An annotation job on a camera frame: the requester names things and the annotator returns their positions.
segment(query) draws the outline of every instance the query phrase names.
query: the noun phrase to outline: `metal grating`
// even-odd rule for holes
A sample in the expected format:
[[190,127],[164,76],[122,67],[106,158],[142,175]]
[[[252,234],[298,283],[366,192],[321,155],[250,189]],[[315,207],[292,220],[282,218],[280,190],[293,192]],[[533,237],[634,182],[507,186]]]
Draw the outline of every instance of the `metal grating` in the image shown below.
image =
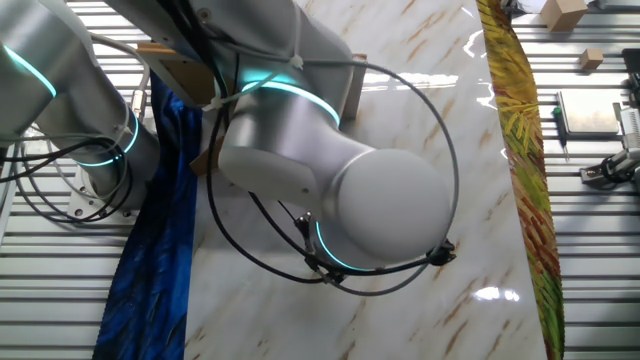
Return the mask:
[[[69,1],[90,31],[133,44],[146,37],[98,1]],[[572,34],[549,34],[537,15],[514,20],[539,88],[549,188],[564,275],[568,360],[640,359],[640,202],[631,185],[610,192],[584,187],[580,167],[622,149],[620,142],[570,142],[565,162],[551,110],[563,88],[625,95],[622,49],[640,46],[640,14],[588,14]],[[577,66],[586,47],[604,50],[589,76]],[[142,68],[96,45],[111,81],[130,100]],[[34,146],[32,151],[45,151]],[[62,161],[73,178],[76,167]],[[38,184],[61,206],[70,192],[53,167]],[[25,183],[27,195],[30,192]],[[17,196],[0,247],[0,359],[89,359],[111,277],[130,227],[117,219],[70,232],[36,216]]]
[[[563,275],[567,360],[640,359],[640,201],[631,184],[613,191],[580,183],[579,169],[622,150],[619,141],[570,141],[567,163],[551,111],[560,89],[618,91],[628,106],[622,49],[640,47],[640,13],[590,10],[571,34],[550,34],[538,15],[513,20],[538,86],[545,161]],[[578,56],[600,48],[589,75]]]

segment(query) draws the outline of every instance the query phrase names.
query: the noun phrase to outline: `black connector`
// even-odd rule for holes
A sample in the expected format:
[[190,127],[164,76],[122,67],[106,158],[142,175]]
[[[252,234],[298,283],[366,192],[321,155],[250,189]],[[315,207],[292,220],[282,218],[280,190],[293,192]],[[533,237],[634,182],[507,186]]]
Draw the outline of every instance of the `black connector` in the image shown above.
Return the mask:
[[297,218],[293,222],[293,224],[296,226],[298,231],[300,231],[300,234],[302,234],[302,237],[305,240],[308,240],[311,238],[311,224],[309,224],[309,219],[306,219],[301,216]]
[[456,246],[453,245],[449,240],[445,240],[444,244],[438,249],[438,252],[435,254],[431,254],[431,252],[427,253],[427,257],[429,258],[429,264],[433,266],[444,266],[453,261],[456,258],[456,254],[453,254],[453,251],[456,249]]

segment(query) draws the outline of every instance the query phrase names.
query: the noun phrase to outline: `blue cloth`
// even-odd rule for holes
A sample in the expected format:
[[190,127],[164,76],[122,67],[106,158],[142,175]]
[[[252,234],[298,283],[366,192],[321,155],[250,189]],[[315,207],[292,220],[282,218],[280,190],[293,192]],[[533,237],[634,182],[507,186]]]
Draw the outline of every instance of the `blue cloth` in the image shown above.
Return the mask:
[[161,156],[118,263],[93,359],[182,359],[202,112],[151,76]]

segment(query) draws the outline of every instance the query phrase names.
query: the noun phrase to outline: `marble surface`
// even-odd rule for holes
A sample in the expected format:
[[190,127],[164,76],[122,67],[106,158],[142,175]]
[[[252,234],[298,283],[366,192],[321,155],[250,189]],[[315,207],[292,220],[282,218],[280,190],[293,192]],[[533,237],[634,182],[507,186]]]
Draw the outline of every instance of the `marble surface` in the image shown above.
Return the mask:
[[[460,162],[459,210],[449,239],[458,258],[394,294],[360,298],[278,278],[236,253],[199,188],[185,359],[544,359],[509,163],[473,0],[301,0],[354,52],[402,73],[445,118]],[[368,75],[347,131],[380,148],[413,151],[451,184],[436,121],[410,91]],[[228,230],[269,264],[311,276],[241,189],[215,179]],[[290,234],[291,221],[267,207]],[[299,214],[301,209],[294,209]],[[408,274],[349,278],[378,290]]]

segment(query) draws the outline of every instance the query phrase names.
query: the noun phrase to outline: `cable tie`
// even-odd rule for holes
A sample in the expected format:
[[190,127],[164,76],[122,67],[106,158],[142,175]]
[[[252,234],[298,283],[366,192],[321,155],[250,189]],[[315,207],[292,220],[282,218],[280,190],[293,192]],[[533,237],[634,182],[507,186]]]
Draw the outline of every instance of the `cable tie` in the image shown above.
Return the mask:
[[211,103],[209,105],[202,108],[202,111],[208,112],[215,109],[222,109],[223,105],[224,105],[224,101],[216,96],[213,99],[211,99]]
[[133,135],[133,132],[131,131],[131,129],[129,129],[127,126],[124,126],[122,124],[116,125],[115,126],[115,130],[118,134],[129,134],[129,135]]
[[302,60],[302,56],[296,54],[291,58],[291,60],[289,60],[289,65],[302,70],[304,60]]

